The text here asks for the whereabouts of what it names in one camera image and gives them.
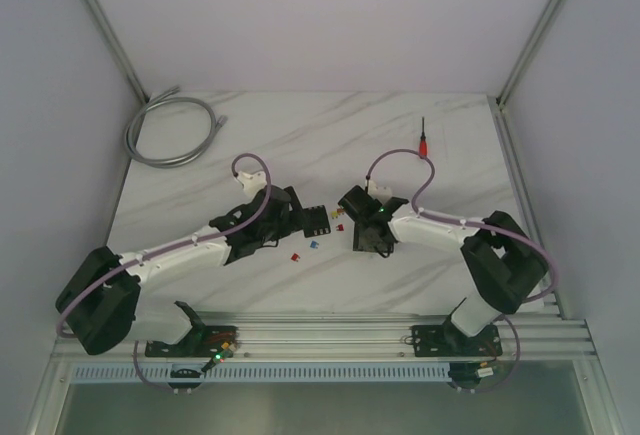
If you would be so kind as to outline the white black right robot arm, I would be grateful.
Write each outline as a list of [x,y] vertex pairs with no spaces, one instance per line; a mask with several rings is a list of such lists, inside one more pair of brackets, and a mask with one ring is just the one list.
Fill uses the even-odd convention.
[[486,219],[455,219],[399,197],[381,202],[358,185],[339,206],[354,222],[356,251],[387,258],[396,245],[415,244],[461,255],[473,290],[442,324],[413,330],[419,356],[487,356],[491,344],[501,354],[494,320],[516,313],[549,270],[546,258],[502,211]]

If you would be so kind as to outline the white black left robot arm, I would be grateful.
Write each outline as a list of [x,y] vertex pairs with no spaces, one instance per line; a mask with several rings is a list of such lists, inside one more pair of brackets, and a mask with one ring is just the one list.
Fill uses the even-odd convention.
[[162,342],[182,357],[198,354],[206,330],[184,301],[157,308],[147,298],[206,269],[228,266],[303,229],[305,216],[291,186],[262,188],[247,204],[196,232],[138,252],[92,250],[55,302],[63,337],[91,356],[127,340]]

